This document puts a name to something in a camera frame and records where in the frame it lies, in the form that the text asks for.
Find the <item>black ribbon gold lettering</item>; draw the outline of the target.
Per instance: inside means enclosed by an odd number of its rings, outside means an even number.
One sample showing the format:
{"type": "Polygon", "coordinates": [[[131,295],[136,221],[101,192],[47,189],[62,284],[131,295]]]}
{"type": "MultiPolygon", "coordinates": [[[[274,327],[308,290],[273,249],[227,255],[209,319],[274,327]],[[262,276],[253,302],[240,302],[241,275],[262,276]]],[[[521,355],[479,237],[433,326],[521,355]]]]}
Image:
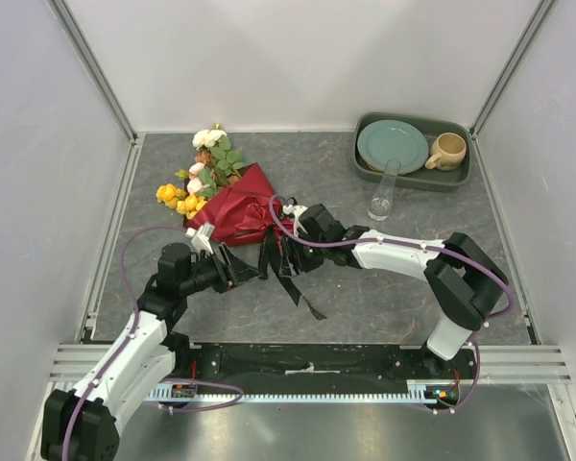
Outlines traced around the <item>black ribbon gold lettering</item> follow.
{"type": "Polygon", "coordinates": [[[317,310],[294,284],[293,277],[280,273],[280,236],[281,233],[276,225],[268,226],[264,230],[258,254],[258,269],[263,273],[262,279],[269,278],[268,268],[271,268],[278,282],[296,306],[304,303],[317,321],[325,320],[326,316],[317,310]]]}

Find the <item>flower bouquet red paper wrap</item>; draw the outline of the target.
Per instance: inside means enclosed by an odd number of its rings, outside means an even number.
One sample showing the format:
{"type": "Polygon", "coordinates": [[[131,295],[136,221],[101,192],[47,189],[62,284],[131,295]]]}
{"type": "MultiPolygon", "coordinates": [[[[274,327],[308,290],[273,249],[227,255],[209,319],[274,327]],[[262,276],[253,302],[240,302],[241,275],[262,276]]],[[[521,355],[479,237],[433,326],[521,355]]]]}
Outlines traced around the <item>flower bouquet red paper wrap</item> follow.
{"type": "Polygon", "coordinates": [[[258,244],[265,238],[277,242],[281,230],[272,215],[274,188],[257,163],[246,164],[239,148],[215,124],[192,137],[193,163],[180,169],[178,183],[165,183],[156,190],[156,200],[183,218],[194,230],[204,224],[214,227],[212,239],[231,247],[258,244]]]}

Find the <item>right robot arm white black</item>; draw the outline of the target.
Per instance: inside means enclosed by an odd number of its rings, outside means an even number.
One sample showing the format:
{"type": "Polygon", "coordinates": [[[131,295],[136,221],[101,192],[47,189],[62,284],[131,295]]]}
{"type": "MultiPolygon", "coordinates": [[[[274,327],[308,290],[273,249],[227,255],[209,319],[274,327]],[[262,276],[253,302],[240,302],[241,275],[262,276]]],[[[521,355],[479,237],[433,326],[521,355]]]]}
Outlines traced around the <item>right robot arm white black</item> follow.
{"type": "Polygon", "coordinates": [[[428,283],[442,314],[420,354],[422,370],[445,376],[470,336],[493,315],[501,297],[514,305],[509,280],[468,235],[454,232],[446,240],[418,240],[363,226],[344,227],[322,204],[270,206],[278,225],[288,218],[287,237],[297,271],[309,272],[326,260],[355,269],[383,270],[428,283]]]}

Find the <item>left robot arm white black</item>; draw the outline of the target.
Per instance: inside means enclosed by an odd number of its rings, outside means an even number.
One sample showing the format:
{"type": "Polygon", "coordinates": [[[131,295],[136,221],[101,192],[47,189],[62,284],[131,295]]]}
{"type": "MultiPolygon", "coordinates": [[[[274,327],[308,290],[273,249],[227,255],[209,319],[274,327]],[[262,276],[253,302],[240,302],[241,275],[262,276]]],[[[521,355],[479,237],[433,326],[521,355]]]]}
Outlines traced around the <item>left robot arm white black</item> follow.
{"type": "Polygon", "coordinates": [[[135,311],[99,362],[72,389],[55,389],[44,403],[40,456],[44,460],[111,460],[133,413],[166,376],[191,367],[185,335],[174,326],[189,296],[208,288],[225,293],[261,271],[226,245],[196,253],[165,246],[135,311]]]}

